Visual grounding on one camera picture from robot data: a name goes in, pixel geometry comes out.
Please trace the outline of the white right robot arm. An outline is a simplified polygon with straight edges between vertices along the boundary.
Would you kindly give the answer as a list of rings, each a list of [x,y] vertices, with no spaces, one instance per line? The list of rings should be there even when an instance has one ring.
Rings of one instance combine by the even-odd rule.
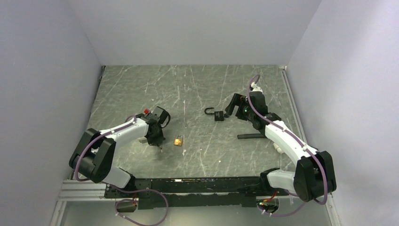
[[[271,195],[277,189],[284,189],[309,202],[336,190],[331,154],[305,144],[277,114],[269,112],[261,91],[251,91],[249,97],[235,93],[225,109],[226,114],[231,116],[235,107],[238,107],[235,114],[238,119],[250,121],[254,129],[271,140],[295,165],[295,171],[272,168],[262,172],[261,193]]]

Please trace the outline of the white pipe elbow right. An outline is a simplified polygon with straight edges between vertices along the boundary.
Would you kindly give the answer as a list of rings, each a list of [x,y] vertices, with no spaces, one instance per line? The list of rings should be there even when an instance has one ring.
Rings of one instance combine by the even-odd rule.
[[[284,151],[282,150],[282,148],[278,144],[273,143],[273,147],[279,154],[284,153]]]

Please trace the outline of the white pipe elbow left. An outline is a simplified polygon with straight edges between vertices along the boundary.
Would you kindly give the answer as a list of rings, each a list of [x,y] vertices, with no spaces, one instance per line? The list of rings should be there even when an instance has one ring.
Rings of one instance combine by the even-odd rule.
[[[145,137],[139,138],[138,141],[139,141],[141,144],[147,143],[147,139],[146,139]]]

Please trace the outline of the black padlock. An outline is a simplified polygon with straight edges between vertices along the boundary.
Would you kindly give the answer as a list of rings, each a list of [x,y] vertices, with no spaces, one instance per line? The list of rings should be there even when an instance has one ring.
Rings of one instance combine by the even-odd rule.
[[[224,121],[224,119],[225,119],[224,111],[211,112],[210,110],[214,110],[214,108],[213,107],[205,108],[204,113],[206,115],[213,115],[215,121]]]

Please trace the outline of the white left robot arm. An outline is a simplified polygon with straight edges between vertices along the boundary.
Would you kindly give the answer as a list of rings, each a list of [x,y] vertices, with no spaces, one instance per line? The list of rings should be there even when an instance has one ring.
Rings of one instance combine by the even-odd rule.
[[[134,194],[136,178],[115,167],[112,162],[116,151],[133,140],[144,138],[150,146],[160,147],[165,139],[163,128],[171,120],[170,113],[157,106],[153,111],[129,116],[121,125],[110,129],[87,129],[69,160],[73,178],[79,182],[92,181],[117,187],[124,198]]]

